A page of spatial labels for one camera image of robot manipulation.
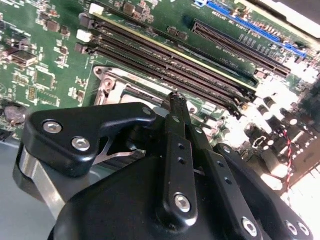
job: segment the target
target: blue pcie slot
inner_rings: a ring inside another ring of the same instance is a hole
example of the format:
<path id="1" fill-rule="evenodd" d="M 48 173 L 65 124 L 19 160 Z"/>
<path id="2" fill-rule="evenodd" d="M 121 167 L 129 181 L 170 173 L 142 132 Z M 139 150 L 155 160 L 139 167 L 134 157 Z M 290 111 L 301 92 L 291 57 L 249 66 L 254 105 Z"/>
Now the blue pcie slot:
<path id="1" fill-rule="evenodd" d="M 227 18 L 241 24 L 242 26 L 256 32 L 257 34 L 265 37 L 266 39 L 274 42 L 275 44 L 281 46 L 282 48 L 286 49 L 286 50 L 289 50 L 291 52 L 293 52 L 294 54 L 298 55 L 299 57 L 302 57 L 302 58 L 305 58 L 307 56 L 307 54 L 305 52 L 302 52 L 300 50 L 298 50 L 296 47 L 294 47 L 293 45 L 289 44 L 289 43 L 282 43 L 281 42 L 281 39 L 277 36 L 273 36 L 271 34 L 269 34 L 267 31 L 253 25 L 252 23 L 250 22 L 247 22 L 243 19 L 241 19 L 240 17 L 236 16 L 236 17 L 233 17 L 230 10 L 222 7 L 222 6 L 219 6 L 211 1 L 208 1 L 207 4 L 206 4 L 207 7 L 217 11 L 218 13 L 226 16 Z"/>

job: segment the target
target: motherboard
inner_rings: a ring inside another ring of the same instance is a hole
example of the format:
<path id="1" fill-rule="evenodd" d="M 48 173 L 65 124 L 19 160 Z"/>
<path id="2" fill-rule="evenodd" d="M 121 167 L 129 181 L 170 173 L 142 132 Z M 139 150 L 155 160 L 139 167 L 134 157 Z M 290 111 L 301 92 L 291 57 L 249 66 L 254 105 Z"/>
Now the motherboard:
<path id="1" fill-rule="evenodd" d="M 3 141 L 41 110 L 141 102 L 165 116 L 179 91 L 212 146 L 281 189 L 317 138 L 299 112 L 319 77 L 319 41 L 247 0 L 0 0 Z"/>

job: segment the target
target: white connector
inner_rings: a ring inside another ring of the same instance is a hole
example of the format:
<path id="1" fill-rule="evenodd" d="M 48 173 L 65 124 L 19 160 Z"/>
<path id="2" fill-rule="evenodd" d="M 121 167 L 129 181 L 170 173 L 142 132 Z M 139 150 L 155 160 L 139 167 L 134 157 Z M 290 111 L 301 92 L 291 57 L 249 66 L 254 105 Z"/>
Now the white connector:
<path id="1" fill-rule="evenodd" d="M 104 8 L 102 6 L 99 6 L 95 3 L 91 3 L 90 5 L 90 9 L 89 9 L 89 13 L 90 14 L 98 14 L 98 15 L 102 15 L 102 13 L 104 12 Z"/>
<path id="2" fill-rule="evenodd" d="M 78 30 L 76 38 L 82 42 L 89 43 L 91 41 L 92 33 L 84 30 Z"/>

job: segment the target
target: black expansion slot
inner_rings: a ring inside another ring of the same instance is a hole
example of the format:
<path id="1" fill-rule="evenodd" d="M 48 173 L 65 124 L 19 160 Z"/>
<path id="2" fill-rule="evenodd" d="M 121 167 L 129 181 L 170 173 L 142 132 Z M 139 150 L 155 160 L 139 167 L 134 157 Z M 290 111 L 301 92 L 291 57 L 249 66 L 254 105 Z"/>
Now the black expansion slot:
<path id="1" fill-rule="evenodd" d="M 286 78 L 291 73 L 290 68 L 283 66 L 270 57 L 263 55 L 262 53 L 199 21 L 198 19 L 194 20 L 194 25 L 191 31 L 217 46 L 228 50 L 230 53 L 252 62 L 256 66 L 264 68 L 267 71 L 273 72 L 282 78 Z"/>
<path id="2" fill-rule="evenodd" d="M 221 89 L 223 89 L 225 85 L 225 86 L 228 86 L 230 89 L 237 91 L 239 94 L 241 93 L 242 95 L 249 97 L 251 101 L 255 99 L 255 93 L 253 92 L 252 89 L 246 88 L 245 86 L 240 85 L 218 73 L 210 71 L 209 69 L 201 65 L 195 64 L 194 62 L 177 55 L 174 52 L 171 52 L 167 49 L 157 46 L 156 44 L 146 39 L 143 39 L 135 34 L 132 34 L 124 29 L 116 27 L 111 23 L 108 23 L 98 18 L 95 21 L 94 26 L 92 26 L 91 28 L 99 31 L 101 34 L 112 33 L 115 35 L 120 35 L 121 37 L 127 39 L 128 41 L 133 41 L 137 44 L 142 45 L 145 48 L 149 48 L 151 51 L 157 54 L 161 54 L 166 58 L 171 59 L 172 61 L 178 61 L 180 64 L 185 66 L 185 69 L 190 69 L 191 70 L 190 72 L 197 73 L 198 76 L 205 76 L 207 79 L 209 79 L 212 82 L 217 81 L 219 85 L 219 86 L 216 85 L 217 88 L 220 87 Z"/>
<path id="3" fill-rule="evenodd" d="M 169 75 L 166 71 L 161 71 L 156 67 L 141 63 L 136 59 L 130 58 L 127 55 L 119 53 L 113 49 L 105 49 L 101 46 L 97 46 L 96 44 L 88 45 L 87 47 L 87 52 L 90 55 L 98 54 L 100 56 L 110 58 L 113 61 L 118 62 L 119 64 L 125 65 L 136 71 L 140 71 L 141 73 L 146 74 L 149 77 L 164 81 L 177 89 L 184 90 L 194 96 L 198 96 L 208 102 L 211 102 L 212 104 L 226 109 L 230 112 L 230 114 L 237 117 L 238 119 L 240 119 L 240 117 L 242 116 L 238 108 L 232 102 L 225 100 L 224 98 L 220 97 L 216 93 L 211 92 L 210 90 L 204 89 L 202 86 L 196 85 L 194 83 L 191 84 L 189 81 L 185 81 L 174 75 Z"/>
<path id="4" fill-rule="evenodd" d="M 163 58 L 157 58 L 157 52 L 150 53 L 149 51 L 146 51 L 145 47 L 143 46 L 141 46 L 141 48 L 135 47 L 131 44 L 115 39 L 110 35 L 103 35 L 97 41 L 92 42 L 97 43 L 100 46 L 104 45 L 107 47 L 112 47 L 117 51 L 125 51 L 128 54 L 137 56 L 138 58 L 143 59 L 145 63 L 154 65 L 157 68 L 162 68 L 164 71 L 167 71 L 168 74 L 174 75 L 180 79 L 184 79 L 185 81 L 189 81 L 190 83 L 199 84 L 213 93 L 221 95 L 221 97 L 225 98 L 226 100 L 234 102 L 236 105 L 240 102 L 249 102 L 248 99 L 241 97 L 235 92 L 230 90 L 228 91 L 227 88 L 223 88 L 221 85 L 218 85 L 217 82 L 210 81 L 202 76 L 192 73 L 191 71 L 185 71 L 184 69 L 177 68 L 175 64 L 172 64 L 172 60 L 170 59 L 165 61 Z"/>
<path id="5" fill-rule="evenodd" d="M 131 23 L 133 23 L 133 24 L 135 24 L 135 25 L 137 25 L 137 26 L 140 26 L 140 27 L 142 27 L 142 28 L 144 28 L 144 29 L 150 28 L 150 25 L 148 25 L 148 24 L 146 24 L 146 23 L 144 23 L 144 22 L 142 22 L 142 21 L 136 20 L 136 19 L 134 19 L 133 17 L 125 14 L 124 12 L 119 11 L 119 10 L 117 10 L 117 9 L 115 9 L 115 8 L 112 8 L 112 7 L 106 5 L 105 3 L 101 2 L 101 1 L 95 0 L 94 3 L 97 4 L 97 5 L 99 5 L 99 6 L 101 6 L 101 7 L 103 7 L 104 10 L 105 10 L 106 12 L 110 13 L 110 14 L 114 14 L 114 15 L 116 15 L 116 16 L 119 16 L 119 17 L 127 20 L 128 22 L 131 22 Z M 194 52 L 194 53 L 196 53 L 196 54 L 198 54 L 198 55 L 201 55 L 201 56 L 203 56 L 204 58 L 206 58 L 206 59 L 208 59 L 208 60 L 210 60 L 210 61 L 213 61 L 213 62 L 215 62 L 215 63 L 223 66 L 224 68 L 230 69 L 230 70 L 238 73 L 238 74 L 241 75 L 242 77 L 245 77 L 245 78 L 247 78 L 248 80 L 250 80 L 252 83 L 254 83 L 255 86 L 259 84 L 259 81 L 257 81 L 254 77 L 248 75 L 246 72 L 244 72 L 244 71 L 239 71 L 239 69 L 236 69 L 236 68 L 232 68 L 231 66 L 224 64 L 223 62 L 219 61 L 219 59 L 211 56 L 210 54 L 207 54 L 206 52 L 201 51 L 200 49 L 198 49 L 198 48 L 196 48 L 196 47 L 193 47 L 193 46 L 185 43 L 184 41 L 179 40 L 179 39 L 177 39 L 177 38 L 175 38 L 175 37 L 167 34 L 166 32 L 160 31 L 160 30 L 158 30 L 158 29 L 156 29 L 156 28 L 153 28 L 152 31 L 153 31 L 155 34 L 157 34 L 157 35 L 159 35 L 159 36 L 161 36 L 161 37 L 163 37 L 163 38 L 165 38 L 165 39 L 168 39 L 168 40 L 170 40 L 170 41 L 172 41 L 172 42 L 174 42 L 174 43 L 177 43 L 177 44 L 179 44 L 179 45 L 181 45 L 181 46 L 189 49 L 190 51 L 192 51 L 192 52 Z"/>

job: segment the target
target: silver screw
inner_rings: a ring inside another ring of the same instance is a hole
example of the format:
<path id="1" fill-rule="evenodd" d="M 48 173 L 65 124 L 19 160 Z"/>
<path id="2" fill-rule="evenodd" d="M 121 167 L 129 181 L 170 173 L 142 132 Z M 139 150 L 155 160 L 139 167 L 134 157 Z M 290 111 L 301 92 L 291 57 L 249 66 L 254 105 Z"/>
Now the silver screw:
<path id="1" fill-rule="evenodd" d="M 285 224 L 286 224 L 286 227 L 289 229 L 289 231 L 290 231 L 293 235 L 297 236 L 297 235 L 298 235 L 298 230 L 296 229 L 296 227 L 295 227 L 291 222 L 289 222 L 289 221 L 284 221 L 284 222 L 285 222 Z"/>
<path id="2" fill-rule="evenodd" d="M 309 232 L 308 228 L 303 223 L 298 221 L 298 226 L 306 236 L 310 235 L 310 232 Z"/>
<path id="3" fill-rule="evenodd" d="M 62 131 L 62 126 L 55 121 L 47 121 L 43 124 L 43 129 L 50 134 L 58 134 Z"/>
<path id="4" fill-rule="evenodd" d="M 142 108 L 142 110 L 143 110 L 143 112 L 144 112 L 145 114 L 151 115 L 151 111 L 150 111 L 148 108 L 144 107 L 144 108 Z"/>
<path id="5" fill-rule="evenodd" d="M 229 149 L 227 146 L 224 146 L 224 147 L 223 147 L 223 150 L 224 150 L 227 154 L 231 153 L 230 149 Z"/>
<path id="6" fill-rule="evenodd" d="M 200 127 L 196 127 L 195 128 L 195 131 L 198 133 L 198 134 L 202 134 L 202 129 Z"/>
<path id="7" fill-rule="evenodd" d="M 180 120 L 179 120 L 179 118 L 178 118 L 177 116 L 173 116 L 172 118 L 173 118 L 173 120 L 175 120 L 177 123 L 180 123 Z"/>
<path id="8" fill-rule="evenodd" d="M 90 142 L 82 136 L 75 137 L 72 140 L 72 146 L 78 151 L 85 152 L 90 148 Z"/>
<path id="9" fill-rule="evenodd" d="M 180 209 L 181 212 L 188 213 L 190 212 L 191 205 L 185 196 L 178 194 L 174 197 L 175 205 Z"/>
<path id="10" fill-rule="evenodd" d="M 245 216 L 242 218 L 242 225 L 244 229 L 252 236 L 256 237 L 258 236 L 258 231 L 256 226 Z"/>

